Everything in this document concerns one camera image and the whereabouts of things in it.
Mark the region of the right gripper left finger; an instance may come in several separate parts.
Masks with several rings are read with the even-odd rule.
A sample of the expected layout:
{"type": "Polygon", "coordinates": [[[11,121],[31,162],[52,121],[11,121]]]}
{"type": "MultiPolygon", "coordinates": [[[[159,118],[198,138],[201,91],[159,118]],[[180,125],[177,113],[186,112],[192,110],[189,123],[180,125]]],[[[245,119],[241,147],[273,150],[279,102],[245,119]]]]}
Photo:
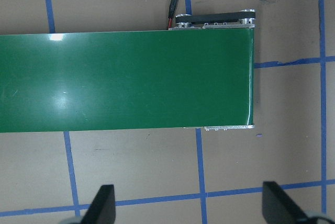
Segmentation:
{"type": "Polygon", "coordinates": [[[102,185],[80,223],[115,223],[116,204],[113,184],[102,185]]]}

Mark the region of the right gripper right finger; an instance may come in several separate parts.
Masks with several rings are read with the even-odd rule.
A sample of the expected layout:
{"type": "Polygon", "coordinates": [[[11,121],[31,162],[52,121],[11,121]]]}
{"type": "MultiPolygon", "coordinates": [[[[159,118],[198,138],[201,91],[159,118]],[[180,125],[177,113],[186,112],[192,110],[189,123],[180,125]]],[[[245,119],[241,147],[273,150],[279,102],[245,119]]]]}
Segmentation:
{"type": "Polygon", "coordinates": [[[307,215],[275,182],[263,182],[262,215],[266,223],[309,223],[307,215]]]}

